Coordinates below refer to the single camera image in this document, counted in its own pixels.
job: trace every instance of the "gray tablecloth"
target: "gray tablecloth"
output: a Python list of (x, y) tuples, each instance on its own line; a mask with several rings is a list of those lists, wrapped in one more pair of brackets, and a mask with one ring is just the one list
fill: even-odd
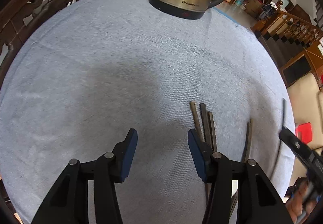
[[(254, 118), (250, 157), (270, 175), (282, 98), (287, 91), (266, 50), (214, 9), (184, 20), (148, 0), (81, 0), (33, 33), (5, 78), (0, 172), (30, 223), (71, 158), (95, 160), (135, 128), (130, 175), (116, 187), (124, 223), (201, 223), (204, 187), (187, 144), (189, 101), (213, 112), (218, 150), (233, 160), (241, 159)], [(294, 130), (289, 101), (286, 125)], [(293, 162), (283, 145), (273, 177), (280, 195)]]

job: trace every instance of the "metal screw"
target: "metal screw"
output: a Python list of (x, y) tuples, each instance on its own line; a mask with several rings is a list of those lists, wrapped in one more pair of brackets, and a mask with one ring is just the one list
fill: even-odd
[(74, 165), (76, 165), (76, 164), (77, 164), (77, 162), (78, 162), (78, 160), (77, 160), (76, 158), (72, 158), (72, 159), (69, 161), (69, 164), (70, 164), (71, 166), (74, 166)]
[(249, 159), (248, 164), (251, 165), (251, 166), (255, 166), (257, 164), (257, 162), (254, 161), (253, 159)]
[(104, 157), (105, 157), (105, 158), (113, 158), (113, 156), (114, 156), (114, 154), (113, 154), (112, 152), (106, 152), (106, 153), (104, 154)]
[(219, 152), (214, 152), (214, 153), (212, 154), (212, 156), (213, 156), (214, 158), (221, 158), (221, 157), (222, 157), (222, 154), (221, 154), (221, 153), (219, 153)]

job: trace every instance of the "kettle base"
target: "kettle base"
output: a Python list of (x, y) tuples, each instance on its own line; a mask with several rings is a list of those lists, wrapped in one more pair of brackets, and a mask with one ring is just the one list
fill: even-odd
[(177, 8), (175, 6), (161, 2), (160, 0), (148, 0), (148, 1), (157, 10), (160, 10), (169, 15), (177, 16), (184, 19), (197, 20), (197, 19), (200, 19), (205, 13), (205, 12), (193, 12), (193, 11)]

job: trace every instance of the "human hand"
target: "human hand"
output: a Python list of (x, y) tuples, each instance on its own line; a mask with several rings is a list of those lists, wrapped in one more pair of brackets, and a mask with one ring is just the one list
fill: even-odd
[[(297, 217), (302, 214), (302, 211), (303, 211), (303, 198), (306, 195), (307, 189), (308, 189), (307, 181), (302, 182), (301, 185), (299, 186), (298, 191), (294, 194), (292, 199), (290, 199), (285, 204), (286, 208), (288, 210), (288, 213), (290, 214), (290, 217), (292, 218), (294, 224), (297, 221)], [(302, 224), (307, 219), (309, 214), (315, 208), (316, 203), (317, 203), (316, 201), (312, 200), (312, 201), (309, 201), (306, 204), (306, 208), (305, 208), (306, 216), (301, 220), (301, 222), (299, 224)]]

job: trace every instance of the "red stool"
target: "red stool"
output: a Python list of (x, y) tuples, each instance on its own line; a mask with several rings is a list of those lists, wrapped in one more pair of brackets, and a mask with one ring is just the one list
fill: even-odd
[(311, 123), (305, 123), (299, 125), (296, 129), (296, 136), (304, 143), (308, 144), (312, 141), (312, 125)]

